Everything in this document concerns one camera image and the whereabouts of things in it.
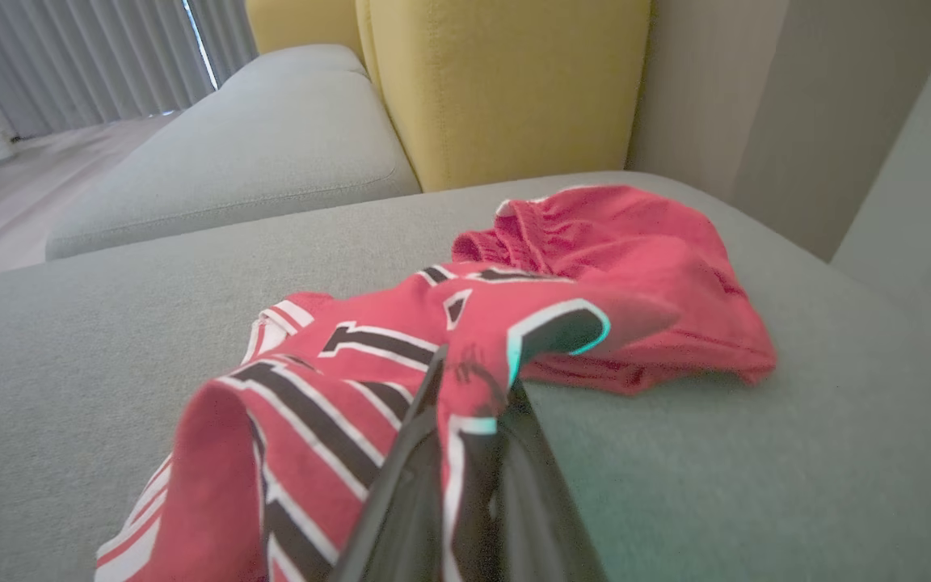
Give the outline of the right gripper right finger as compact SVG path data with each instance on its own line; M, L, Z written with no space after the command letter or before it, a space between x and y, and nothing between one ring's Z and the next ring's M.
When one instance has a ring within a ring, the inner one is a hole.
M499 430L501 580L605 581L599 554L521 382L510 389Z

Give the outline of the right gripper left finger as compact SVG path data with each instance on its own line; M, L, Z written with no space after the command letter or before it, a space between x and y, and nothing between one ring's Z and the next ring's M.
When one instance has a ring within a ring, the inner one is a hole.
M446 348L433 355L330 581L440 579L440 440L436 399Z

